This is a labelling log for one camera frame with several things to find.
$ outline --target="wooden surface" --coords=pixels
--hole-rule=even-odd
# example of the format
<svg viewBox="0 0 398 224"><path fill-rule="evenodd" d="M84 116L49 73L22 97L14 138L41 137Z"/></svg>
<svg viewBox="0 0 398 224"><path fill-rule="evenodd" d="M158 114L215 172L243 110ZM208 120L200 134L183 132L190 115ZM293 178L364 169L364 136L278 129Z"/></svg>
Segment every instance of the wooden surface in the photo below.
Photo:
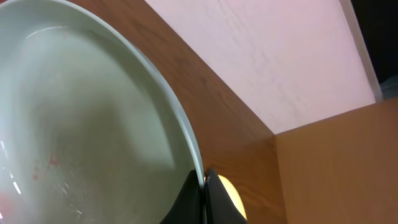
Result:
<svg viewBox="0 0 398 224"><path fill-rule="evenodd" d="M273 133L198 55L144 0L72 2L113 26L160 70L188 115L205 168L234 184L248 222L286 223Z"/></svg>
<svg viewBox="0 0 398 224"><path fill-rule="evenodd" d="M398 223L398 98L276 143L289 224Z"/></svg>
<svg viewBox="0 0 398 224"><path fill-rule="evenodd" d="M146 2L275 134L381 95L339 0Z"/></svg>

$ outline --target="wooden table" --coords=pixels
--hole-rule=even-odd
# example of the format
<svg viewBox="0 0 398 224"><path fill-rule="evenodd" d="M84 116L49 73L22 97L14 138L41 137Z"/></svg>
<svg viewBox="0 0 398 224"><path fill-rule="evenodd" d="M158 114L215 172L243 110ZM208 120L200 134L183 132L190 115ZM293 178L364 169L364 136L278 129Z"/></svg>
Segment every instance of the wooden table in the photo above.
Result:
<svg viewBox="0 0 398 224"><path fill-rule="evenodd" d="M72 0L118 30L163 74L203 165L237 188L249 223L286 223L273 133L144 0Z"/></svg>

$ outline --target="white plate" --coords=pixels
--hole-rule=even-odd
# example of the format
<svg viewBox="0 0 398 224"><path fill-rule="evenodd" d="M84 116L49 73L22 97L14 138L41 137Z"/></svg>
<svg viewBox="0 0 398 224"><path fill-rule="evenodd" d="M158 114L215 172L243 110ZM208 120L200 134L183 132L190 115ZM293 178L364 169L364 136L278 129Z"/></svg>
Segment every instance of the white plate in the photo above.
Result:
<svg viewBox="0 0 398 224"><path fill-rule="evenodd" d="M0 6L0 223L159 223L203 168L183 109L112 27L66 1Z"/></svg>

